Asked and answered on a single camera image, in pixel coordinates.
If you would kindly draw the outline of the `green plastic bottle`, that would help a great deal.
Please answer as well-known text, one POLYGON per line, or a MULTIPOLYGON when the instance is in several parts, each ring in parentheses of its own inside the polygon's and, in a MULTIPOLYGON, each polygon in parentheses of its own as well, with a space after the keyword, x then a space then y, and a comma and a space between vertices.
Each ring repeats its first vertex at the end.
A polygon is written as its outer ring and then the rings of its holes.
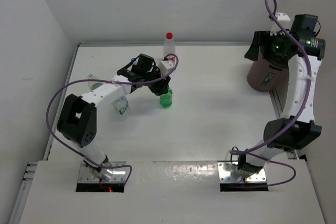
POLYGON ((169 108, 173 102, 173 91, 172 89, 168 89, 166 94, 160 95, 160 105, 163 108, 169 108))

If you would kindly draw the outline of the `blue cap clear bottle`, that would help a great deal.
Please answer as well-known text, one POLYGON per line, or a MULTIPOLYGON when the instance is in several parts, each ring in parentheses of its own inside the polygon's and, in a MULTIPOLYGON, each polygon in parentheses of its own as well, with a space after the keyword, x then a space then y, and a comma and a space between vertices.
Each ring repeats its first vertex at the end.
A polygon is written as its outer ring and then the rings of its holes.
POLYGON ((140 56, 131 59, 131 65, 137 65, 140 56))

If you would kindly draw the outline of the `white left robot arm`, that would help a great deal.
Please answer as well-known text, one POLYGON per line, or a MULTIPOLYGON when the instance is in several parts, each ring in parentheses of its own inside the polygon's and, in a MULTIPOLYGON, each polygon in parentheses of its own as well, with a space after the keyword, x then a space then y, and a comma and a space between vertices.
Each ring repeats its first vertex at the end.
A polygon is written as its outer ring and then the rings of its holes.
POLYGON ((133 93, 141 87, 148 87, 156 96, 169 90, 170 74, 176 63, 164 57, 160 63, 140 54, 116 75, 101 86, 82 94, 70 94, 65 98, 57 123, 57 131, 73 142, 79 155, 86 159, 89 166, 100 169, 108 162, 95 137, 97 134, 97 113, 112 102, 133 93))

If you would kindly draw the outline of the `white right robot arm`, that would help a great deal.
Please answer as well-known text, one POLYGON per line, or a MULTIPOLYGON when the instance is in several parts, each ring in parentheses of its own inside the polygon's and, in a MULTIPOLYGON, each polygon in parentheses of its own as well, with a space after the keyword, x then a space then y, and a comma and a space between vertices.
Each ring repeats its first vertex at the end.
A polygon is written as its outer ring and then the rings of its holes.
POLYGON ((237 169, 246 174, 259 173, 275 156, 301 150, 320 136, 313 114, 314 90, 324 57, 325 41, 316 37, 315 15, 296 15, 290 31, 288 56, 289 82, 286 104, 279 119, 267 123, 263 140, 239 155, 237 169))

